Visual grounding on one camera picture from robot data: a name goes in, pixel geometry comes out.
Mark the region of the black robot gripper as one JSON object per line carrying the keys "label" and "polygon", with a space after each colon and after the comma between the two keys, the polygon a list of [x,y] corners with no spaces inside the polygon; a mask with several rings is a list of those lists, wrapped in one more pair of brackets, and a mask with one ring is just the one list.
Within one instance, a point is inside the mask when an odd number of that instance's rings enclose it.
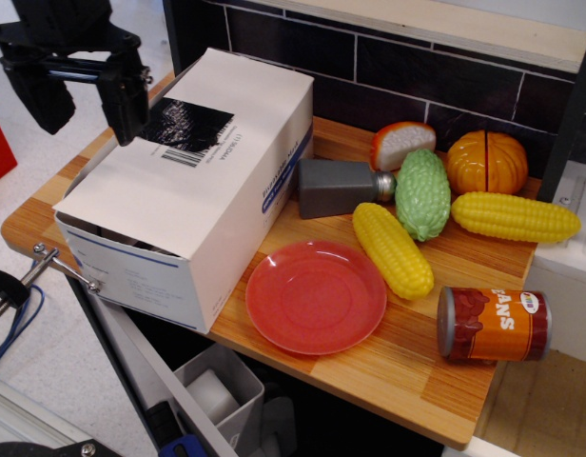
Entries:
{"label": "black robot gripper", "polygon": [[[108,52],[97,89],[107,123],[120,146],[129,145],[149,119],[149,67],[140,58],[138,35],[111,23],[109,1],[14,1],[16,22],[0,24],[0,44],[70,55]],[[40,128],[56,134],[75,113],[64,81],[36,63],[0,58],[10,84]]]}

